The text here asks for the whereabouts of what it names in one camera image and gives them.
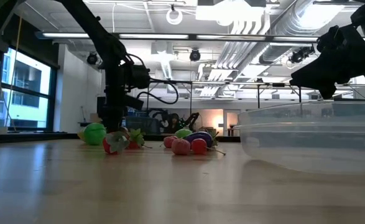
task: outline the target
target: wooden table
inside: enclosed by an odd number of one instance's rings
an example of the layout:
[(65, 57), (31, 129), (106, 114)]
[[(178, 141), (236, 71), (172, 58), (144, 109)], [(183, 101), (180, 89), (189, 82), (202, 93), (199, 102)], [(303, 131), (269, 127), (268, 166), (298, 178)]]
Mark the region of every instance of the wooden table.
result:
[(0, 223), (365, 223), (365, 176), (319, 175), (153, 149), (107, 156), (79, 140), (0, 144)]

